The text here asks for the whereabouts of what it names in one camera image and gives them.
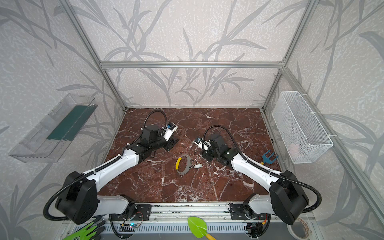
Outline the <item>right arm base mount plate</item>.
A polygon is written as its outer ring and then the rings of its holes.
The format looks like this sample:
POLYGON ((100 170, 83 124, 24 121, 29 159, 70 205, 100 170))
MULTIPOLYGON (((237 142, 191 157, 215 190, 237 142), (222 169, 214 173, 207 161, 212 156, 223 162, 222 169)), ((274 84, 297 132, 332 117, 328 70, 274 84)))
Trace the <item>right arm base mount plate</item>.
POLYGON ((229 203, 227 205, 228 211, 230 212, 231 215, 231 220, 256 220, 256 221, 264 221, 268 219, 267 214, 255 214, 251 213, 250 210, 244 210, 243 204, 234 204, 234 203, 229 203))

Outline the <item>tape roll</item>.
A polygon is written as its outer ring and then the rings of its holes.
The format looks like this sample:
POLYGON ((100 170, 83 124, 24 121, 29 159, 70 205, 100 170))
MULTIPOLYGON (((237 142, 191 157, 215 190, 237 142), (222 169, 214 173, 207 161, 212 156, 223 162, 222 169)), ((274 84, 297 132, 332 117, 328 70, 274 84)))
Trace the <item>tape roll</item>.
POLYGON ((293 225, 287 225, 289 234, 295 240, 309 240, 311 235, 311 230, 309 225, 302 218, 297 218, 293 225))

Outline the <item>blue toy rake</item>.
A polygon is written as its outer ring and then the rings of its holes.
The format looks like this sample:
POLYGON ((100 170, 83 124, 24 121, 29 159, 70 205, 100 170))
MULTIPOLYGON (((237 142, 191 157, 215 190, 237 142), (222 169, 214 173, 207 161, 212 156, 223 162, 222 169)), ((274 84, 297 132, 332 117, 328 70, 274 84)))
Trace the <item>blue toy rake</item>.
POLYGON ((277 159, 278 155, 275 152, 272 152, 271 150, 268 150, 266 153, 262 155, 262 162, 261 165, 271 165, 274 164, 277 159))

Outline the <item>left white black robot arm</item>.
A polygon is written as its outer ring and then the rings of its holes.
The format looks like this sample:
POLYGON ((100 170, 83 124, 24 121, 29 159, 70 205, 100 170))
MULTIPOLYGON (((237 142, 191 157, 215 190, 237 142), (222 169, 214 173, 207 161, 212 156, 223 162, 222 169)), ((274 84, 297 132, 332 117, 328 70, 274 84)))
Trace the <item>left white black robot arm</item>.
POLYGON ((77 225, 103 215, 123 215, 130 218, 135 212, 135 201, 127 196, 99 196, 98 192, 111 180, 135 167, 158 149, 170 151, 178 142, 173 137, 177 130, 173 123, 160 128, 144 127, 140 139, 124 148, 122 154, 84 173, 72 172, 63 187, 53 196, 53 202, 65 219, 77 225))

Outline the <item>clear plastic wall tray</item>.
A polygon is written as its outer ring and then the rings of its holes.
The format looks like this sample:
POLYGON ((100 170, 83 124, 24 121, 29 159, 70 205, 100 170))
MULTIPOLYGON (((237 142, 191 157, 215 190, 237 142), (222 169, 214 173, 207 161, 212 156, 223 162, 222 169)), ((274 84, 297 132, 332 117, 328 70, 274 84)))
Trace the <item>clear plastic wall tray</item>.
POLYGON ((24 163, 56 163, 97 107, 94 97, 67 94, 9 155, 24 163))

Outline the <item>pink object in basket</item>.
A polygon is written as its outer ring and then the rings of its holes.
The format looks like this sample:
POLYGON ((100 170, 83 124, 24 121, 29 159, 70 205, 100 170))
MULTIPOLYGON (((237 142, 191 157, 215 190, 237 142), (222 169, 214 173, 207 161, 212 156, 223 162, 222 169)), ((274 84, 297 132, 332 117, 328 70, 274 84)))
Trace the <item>pink object in basket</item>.
POLYGON ((296 160, 301 156, 299 144, 290 144, 288 150, 292 160, 296 160))

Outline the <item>green toy shovel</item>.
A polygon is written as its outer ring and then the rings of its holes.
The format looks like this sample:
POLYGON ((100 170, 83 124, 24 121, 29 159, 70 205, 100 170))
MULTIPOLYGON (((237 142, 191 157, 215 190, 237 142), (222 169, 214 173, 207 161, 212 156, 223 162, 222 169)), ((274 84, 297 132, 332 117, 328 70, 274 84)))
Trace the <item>green toy shovel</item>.
POLYGON ((198 217, 188 217, 188 226, 192 232, 192 234, 201 239, 202 237, 206 237, 208 240, 216 240, 213 236, 208 234, 207 223, 198 217))

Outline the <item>green black work glove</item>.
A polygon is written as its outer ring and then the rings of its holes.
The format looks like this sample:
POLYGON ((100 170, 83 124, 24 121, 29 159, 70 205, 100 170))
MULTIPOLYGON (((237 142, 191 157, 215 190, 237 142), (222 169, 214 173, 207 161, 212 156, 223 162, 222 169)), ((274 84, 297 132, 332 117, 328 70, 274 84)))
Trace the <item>green black work glove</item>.
POLYGON ((105 230, 105 223, 105 220, 98 217, 80 230, 65 237, 64 240, 101 240, 101 233, 105 230))

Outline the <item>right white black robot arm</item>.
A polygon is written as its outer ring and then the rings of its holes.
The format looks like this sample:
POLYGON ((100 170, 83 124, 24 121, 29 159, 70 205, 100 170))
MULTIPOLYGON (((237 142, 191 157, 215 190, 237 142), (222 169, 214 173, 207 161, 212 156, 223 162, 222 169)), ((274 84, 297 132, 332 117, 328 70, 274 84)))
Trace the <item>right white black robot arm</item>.
POLYGON ((260 163, 245 160, 235 148, 230 148, 219 133, 212 134, 204 143, 201 138, 194 143, 202 149, 202 157, 211 162, 216 159, 261 185, 268 195, 252 194, 243 201, 245 216, 252 220, 260 214, 276 215, 288 225, 293 225, 309 203, 303 187, 294 184, 296 176, 290 172, 272 170, 260 163))

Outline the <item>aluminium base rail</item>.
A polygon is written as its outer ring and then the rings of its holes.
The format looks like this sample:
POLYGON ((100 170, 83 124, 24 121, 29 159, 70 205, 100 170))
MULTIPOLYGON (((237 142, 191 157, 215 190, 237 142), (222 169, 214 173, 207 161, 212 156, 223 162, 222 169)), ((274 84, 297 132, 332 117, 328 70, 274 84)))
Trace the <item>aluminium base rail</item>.
MULTIPOLYGON (((148 221, 124 221, 108 216, 103 240, 195 240, 188 226, 188 217, 198 217, 207 223, 208 234, 217 240, 294 240, 287 224, 275 215, 264 221, 231 220, 229 203, 148 203, 152 205, 148 221)), ((311 230, 309 240, 322 240, 319 226, 311 213, 303 214, 311 230)))

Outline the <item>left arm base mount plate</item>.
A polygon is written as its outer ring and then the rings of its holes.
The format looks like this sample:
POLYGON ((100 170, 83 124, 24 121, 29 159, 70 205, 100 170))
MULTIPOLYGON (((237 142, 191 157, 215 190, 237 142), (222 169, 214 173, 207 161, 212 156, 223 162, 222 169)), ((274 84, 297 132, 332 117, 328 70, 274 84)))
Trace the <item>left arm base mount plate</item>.
POLYGON ((148 221, 150 219, 152 205, 138 204, 128 206, 127 217, 129 221, 148 221))

